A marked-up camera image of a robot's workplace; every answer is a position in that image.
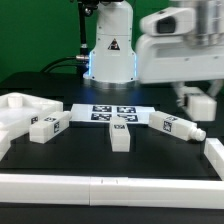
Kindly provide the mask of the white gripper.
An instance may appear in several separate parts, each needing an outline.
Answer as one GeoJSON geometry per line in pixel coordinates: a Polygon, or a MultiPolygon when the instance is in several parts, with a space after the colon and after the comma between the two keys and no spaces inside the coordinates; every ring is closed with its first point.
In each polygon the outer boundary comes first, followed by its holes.
{"type": "Polygon", "coordinates": [[[137,41],[136,53],[139,81],[144,84],[174,82],[178,107],[184,105],[185,98],[185,83],[180,81],[213,80],[208,89],[210,96],[216,96],[224,85],[224,43],[191,47],[180,36],[144,34],[137,41]]]}

